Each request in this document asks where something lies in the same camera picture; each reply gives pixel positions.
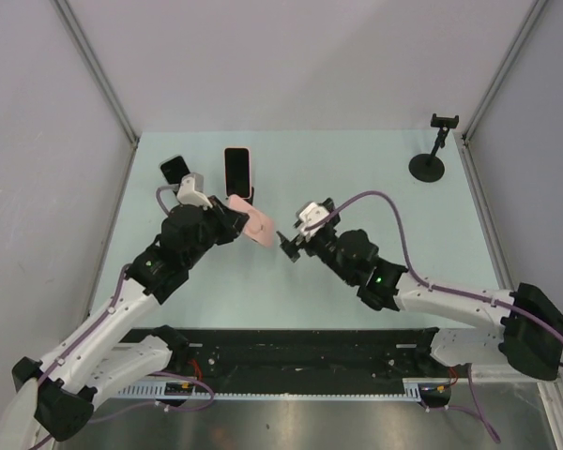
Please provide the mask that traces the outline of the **pink case phone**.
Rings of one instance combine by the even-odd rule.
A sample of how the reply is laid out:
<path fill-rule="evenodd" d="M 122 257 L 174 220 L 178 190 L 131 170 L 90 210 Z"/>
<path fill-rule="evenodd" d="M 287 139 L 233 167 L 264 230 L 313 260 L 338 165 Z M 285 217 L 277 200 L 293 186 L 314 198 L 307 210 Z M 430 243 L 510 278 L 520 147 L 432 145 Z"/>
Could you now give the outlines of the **pink case phone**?
<path fill-rule="evenodd" d="M 271 217 L 237 195 L 229 197 L 228 207 L 249 216 L 249 220 L 242 231 L 247 237 L 265 248 L 273 246 L 275 225 Z"/>

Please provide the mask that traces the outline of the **black round-base phone stand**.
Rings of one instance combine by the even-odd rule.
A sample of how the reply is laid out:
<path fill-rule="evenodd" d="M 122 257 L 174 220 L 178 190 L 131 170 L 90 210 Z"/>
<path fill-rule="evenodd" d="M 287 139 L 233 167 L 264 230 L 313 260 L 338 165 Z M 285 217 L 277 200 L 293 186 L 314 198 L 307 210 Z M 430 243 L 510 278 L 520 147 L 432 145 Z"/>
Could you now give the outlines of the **black round-base phone stand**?
<path fill-rule="evenodd" d="M 408 164 L 410 174 L 423 183 L 435 183 L 445 174 L 445 165 L 437 156 L 439 149 L 446 146 L 449 133 L 458 127 L 460 116 L 438 116 L 434 113 L 431 117 L 430 127 L 437 129 L 434 145 L 430 153 L 421 153 L 411 158 Z"/>

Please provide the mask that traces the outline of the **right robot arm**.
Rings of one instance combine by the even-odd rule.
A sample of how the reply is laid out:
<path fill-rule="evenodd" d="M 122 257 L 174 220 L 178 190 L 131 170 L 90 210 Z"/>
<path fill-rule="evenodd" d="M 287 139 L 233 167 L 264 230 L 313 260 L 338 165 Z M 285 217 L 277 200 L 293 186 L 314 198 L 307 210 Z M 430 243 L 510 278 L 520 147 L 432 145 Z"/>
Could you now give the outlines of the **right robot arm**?
<path fill-rule="evenodd" d="M 331 199 L 306 204 L 297 212 L 296 236 L 282 236 L 280 247 L 291 261 L 302 253 L 319 259 L 376 311 L 418 312 L 463 324 L 460 331 L 434 331 L 431 342 L 416 349 L 421 374 L 508 364 L 533 379 L 556 379 L 563 368 L 563 314 L 539 287 L 473 291 L 438 283 L 419 275 L 411 262 L 383 259 L 364 230 L 338 233 L 340 212 Z"/>

